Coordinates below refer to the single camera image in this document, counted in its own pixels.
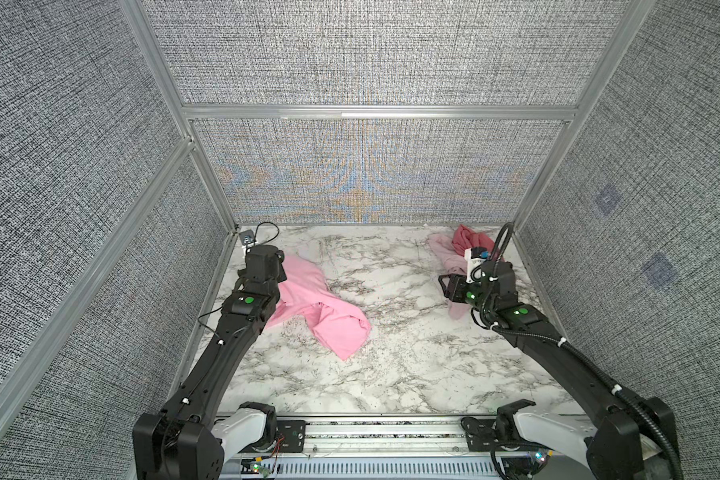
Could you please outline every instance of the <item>gray textured wall panel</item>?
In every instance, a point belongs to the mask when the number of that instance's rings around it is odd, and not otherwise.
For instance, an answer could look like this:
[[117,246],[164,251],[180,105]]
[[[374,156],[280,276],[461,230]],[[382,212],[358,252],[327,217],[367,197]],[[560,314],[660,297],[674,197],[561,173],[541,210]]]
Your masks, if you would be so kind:
[[0,2],[0,383],[178,138],[116,1]]
[[159,410],[223,247],[187,159],[0,443],[0,478],[124,478]]
[[555,120],[196,120],[243,224],[511,218]]
[[720,2],[658,2],[522,235],[571,339],[720,478]]
[[575,104],[627,0],[145,0],[184,101]]

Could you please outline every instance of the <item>marble tabletop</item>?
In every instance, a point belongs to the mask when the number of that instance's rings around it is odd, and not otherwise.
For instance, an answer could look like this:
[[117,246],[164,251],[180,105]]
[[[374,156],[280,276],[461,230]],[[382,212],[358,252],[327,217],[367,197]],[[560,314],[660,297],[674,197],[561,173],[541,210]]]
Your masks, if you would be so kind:
[[[498,228],[479,228],[494,238]],[[262,226],[259,237],[274,228]],[[568,393],[536,361],[475,326],[467,314],[448,316],[437,276],[440,260],[427,245],[444,226],[283,226],[272,242],[286,255],[319,265],[329,289],[359,306],[372,324],[365,345],[346,361],[321,345],[296,317],[264,330],[243,358],[220,412],[247,401],[282,413],[494,413],[528,398],[558,413],[581,413]],[[520,299],[540,308],[514,246]],[[216,299],[232,292],[244,265],[236,246]],[[217,313],[209,324],[218,321]],[[203,336],[199,358],[210,340]]]

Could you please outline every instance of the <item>pink cloth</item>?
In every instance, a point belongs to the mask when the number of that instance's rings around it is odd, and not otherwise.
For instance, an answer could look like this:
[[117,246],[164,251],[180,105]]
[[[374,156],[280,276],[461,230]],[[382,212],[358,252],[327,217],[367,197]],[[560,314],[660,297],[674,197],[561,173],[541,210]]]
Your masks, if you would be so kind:
[[[427,243],[449,274],[461,275],[467,274],[467,261],[464,259],[464,251],[467,248],[484,246],[490,251],[494,247],[494,241],[488,235],[477,234],[464,225],[456,229],[453,238],[443,234],[432,234],[427,238]],[[469,308],[466,303],[453,303],[448,300],[448,314],[454,320],[464,316],[469,312]]]
[[365,314],[328,292],[320,268],[298,256],[282,262],[288,280],[279,283],[280,301],[267,327],[303,315],[312,334],[338,358],[348,359],[368,338],[371,323]]

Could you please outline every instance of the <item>enclosure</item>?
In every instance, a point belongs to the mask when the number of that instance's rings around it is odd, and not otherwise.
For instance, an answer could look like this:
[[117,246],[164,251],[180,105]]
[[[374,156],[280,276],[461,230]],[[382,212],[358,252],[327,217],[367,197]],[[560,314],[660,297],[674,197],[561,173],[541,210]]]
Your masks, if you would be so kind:
[[0,1],[0,478],[134,478],[263,221],[372,331],[265,330],[221,412],[580,412],[448,315],[428,237],[510,220],[520,297],[720,478],[720,2]]

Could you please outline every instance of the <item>light pink cloth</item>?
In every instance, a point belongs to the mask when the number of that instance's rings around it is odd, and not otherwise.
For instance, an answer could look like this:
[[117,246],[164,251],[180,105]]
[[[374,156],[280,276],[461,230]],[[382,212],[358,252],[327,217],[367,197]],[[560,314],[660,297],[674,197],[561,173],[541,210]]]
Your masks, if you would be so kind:
[[288,280],[279,283],[280,301],[267,327],[303,315],[312,334],[338,358],[348,359],[368,338],[371,324],[365,314],[328,292],[320,268],[298,256],[282,262]]
[[[494,247],[494,241],[486,234],[476,234],[472,229],[460,225],[453,237],[443,234],[432,234],[427,238],[427,243],[432,252],[440,259],[449,274],[467,274],[467,261],[464,259],[464,251],[473,246],[484,246],[490,250]],[[454,320],[460,319],[470,306],[466,303],[448,302],[448,314]]]

